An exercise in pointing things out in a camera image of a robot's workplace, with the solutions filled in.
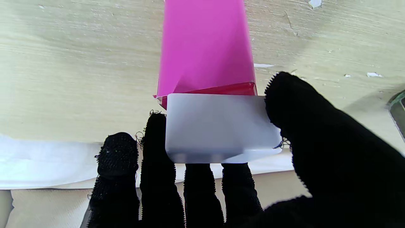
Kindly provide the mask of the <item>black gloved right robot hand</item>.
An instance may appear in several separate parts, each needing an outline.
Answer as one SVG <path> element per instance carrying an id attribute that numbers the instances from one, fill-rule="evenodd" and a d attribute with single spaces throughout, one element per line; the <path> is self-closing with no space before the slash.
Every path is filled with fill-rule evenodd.
<path id="1" fill-rule="evenodd" d="M 265 90 L 267 115 L 290 142 L 295 173 L 311 197 L 266 209 L 249 166 L 222 164 L 226 215 L 209 164 L 187 164 L 184 202 L 164 149 L 166 116 L 150 114 L 142 139 L 136 192 L 137 141 L 120 132 L 96 156 L 98 176 L 88 228 L 403 228 L 404 157 L 309 83 L 281 71 Z"/>

